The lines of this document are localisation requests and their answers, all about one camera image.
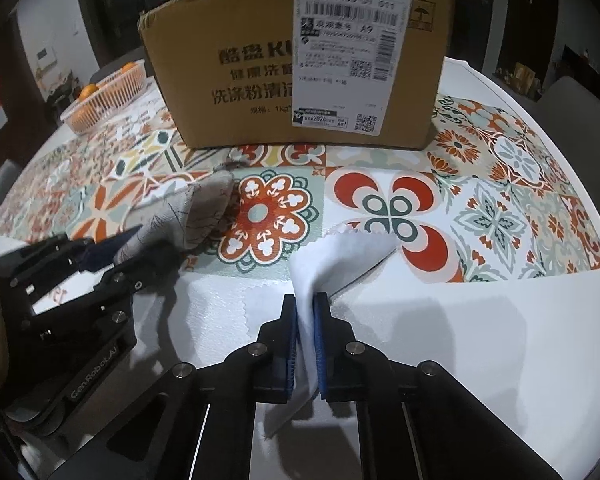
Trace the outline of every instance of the cardboard box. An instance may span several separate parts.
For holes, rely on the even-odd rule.
[[[138,26],[190,148],[337,142],[420,149],[430,141],[453,5],[411,1],[377,136],[292,125],[294,0],[173,0]]]

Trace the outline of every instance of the doorway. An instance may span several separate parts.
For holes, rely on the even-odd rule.
[[[554,48],[558,0],[509,0],[498,67],[513,72],[517,62],[544,80]]]

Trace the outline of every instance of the shipping label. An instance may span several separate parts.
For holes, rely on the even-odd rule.
[[[292,124],[378,136],[411,0],[294,0]]]

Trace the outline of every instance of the orange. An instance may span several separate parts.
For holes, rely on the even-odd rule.
[[[128,72],[129,70],[131,70],[135,66],[136,66],[136,62],[135,61],[129,61],[125,66],[123,66],[120,69],[120,73],[123,74],[125,72]]]
[[[80,101],[84,101],[87,97],[89,97],[92,94],[95,94],[98,91],[98,86],[94,85],[93,83],[88,84],[87,86],[85,86],[82,89],[82,92],[80,92],[80,97],[78,97],[78,99]]]

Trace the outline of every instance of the white cloth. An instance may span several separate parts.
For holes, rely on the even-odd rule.
[[[336,233],[299,248],[289,258],[300,337],[296,352],[296,379],[288,403],[267,406],[263,428],[265,437],[273,436],[317,390],[314,294],[326,292],[332,296],[394,252],[396,243],[395,235],[388,233]]]

